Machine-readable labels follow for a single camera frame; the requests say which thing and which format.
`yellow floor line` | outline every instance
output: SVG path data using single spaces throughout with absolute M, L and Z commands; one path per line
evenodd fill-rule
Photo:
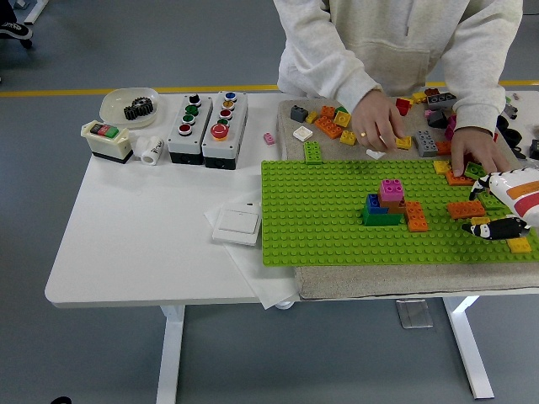
M 499 82 L 504 87 L 539 86 L 539 80 L 505 80 Z M 445 82 L 427 82 L 426 87 L 445 87 Z M 58 97 L 72 95 L 105 95 L 116 88 L 94 88 L 73 90 L 0 91 L 0 98 L 10 97 Z M 205 87 L 155 87 L 158 93 L 217 93 L 219 91 L 277 91 L 274 84 L 253 84 L 245 86 L 205 86 Z

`white hoodie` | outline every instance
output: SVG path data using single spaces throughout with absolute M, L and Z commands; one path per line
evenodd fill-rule
M 494 132 L 498 80 L 522 0 L 274 0 L 286 33 L 281 91 L 334 98 L 352 111 L 373 88 L 406 96 L 442 60 L 456 128 Z

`white switch plate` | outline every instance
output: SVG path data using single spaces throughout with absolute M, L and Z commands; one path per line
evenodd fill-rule
M 262 208 L 259 205 L 225 204 L 213 230 L 213 239 L 254 246 L 259 236 Z

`hand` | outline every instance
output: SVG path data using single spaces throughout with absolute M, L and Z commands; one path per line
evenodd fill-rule
M 468 153 L 483 165 L 486 173 L 502 173 L 511 169 L 488 130 L 470 126 L 455 131 L 451 140 L 451 165 L 456 177 L 464 173 L 464 155 Z
M 395 137 L 405 137 L 403 119 L 397 107 L 378 90 L 371 90 L 355 106 L 352 128 L 361 145 L 377 152 L 397 150 Z

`gray floor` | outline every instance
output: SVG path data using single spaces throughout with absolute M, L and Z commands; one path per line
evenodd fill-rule
M 55 0 L 34 31 L 30 51 L 0 40 L 0 91 L 272 84 L 284 44 L 267 0 Z M 525 17 L 502 79 L 539 78 L 538 31 Z M 158 308 L 60 310 L 44 296 L 90 157 L 80 126 L 102 98 L 0 98 L 1 403 L 155 401 Z M 188 307 L 179 402 L 471 403 L 443 305 L 429 305 L 435 326 L 414 331 L 390 300 Z M 468 311 L 497 404 L 538 402 L 538 306 L 497 296 Z

